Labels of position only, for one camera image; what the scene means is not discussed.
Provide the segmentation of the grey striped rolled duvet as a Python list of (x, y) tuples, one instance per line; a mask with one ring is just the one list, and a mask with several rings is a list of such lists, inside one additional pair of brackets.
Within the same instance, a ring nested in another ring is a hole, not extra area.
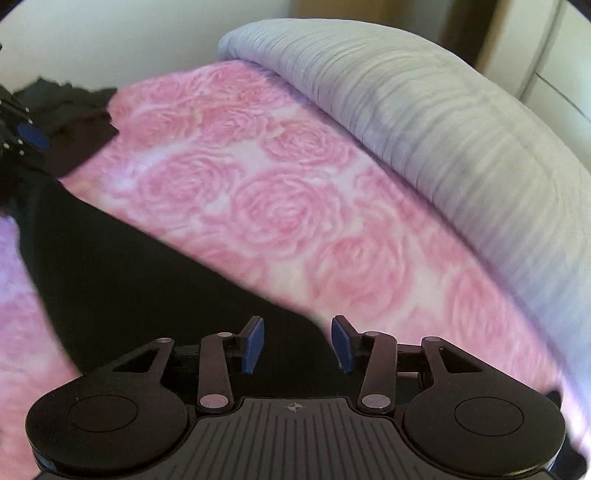
[(273, 19), (223, 59), (287, 80), (430, 201), (590, 376), (590, 175), (530, 110), (460, 58), (376, 24)]

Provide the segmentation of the white wardrobe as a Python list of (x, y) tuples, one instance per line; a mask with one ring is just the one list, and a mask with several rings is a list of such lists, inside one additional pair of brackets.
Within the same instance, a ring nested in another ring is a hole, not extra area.
[(573, 1), (500, 1), (476, 69), (590, 166), (590, 20)]

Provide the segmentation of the black garment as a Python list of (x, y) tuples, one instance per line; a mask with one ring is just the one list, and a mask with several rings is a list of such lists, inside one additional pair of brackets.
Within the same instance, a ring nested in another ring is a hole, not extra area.
[(19, 229), (19, 250), (50, 322), (82, 373), (160, 337), (183, 346), (266, 327), (263, 352), (238, 394), (353, 396), (353, 378), (317, 325), (243, 289), (158, 240), (70, 194), (43, 171), (18, 178), (1, 208)]

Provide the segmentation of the pink rose bed blanket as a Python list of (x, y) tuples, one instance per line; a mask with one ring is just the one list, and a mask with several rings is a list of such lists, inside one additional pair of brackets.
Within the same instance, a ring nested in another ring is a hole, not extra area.
[(421, 392), (393, 411), (356, 407), (346, 372), (350, 397), (242, 395), (253, 373), (232, 376), (235, 405), (204, 411), (173, 386), (183, 345), (169, 337), (82, 373), (1, 208), (3, 478), (585, 471), (554, 363), (512, 299), (408, 183), (280, 77), (230, 61), (118, 92), (40, 81), (12, 95), (50, 141), (45, 170), (74, 197), (308, 318), (331, 347), (342, 315), (421, 347), (425, 367)]

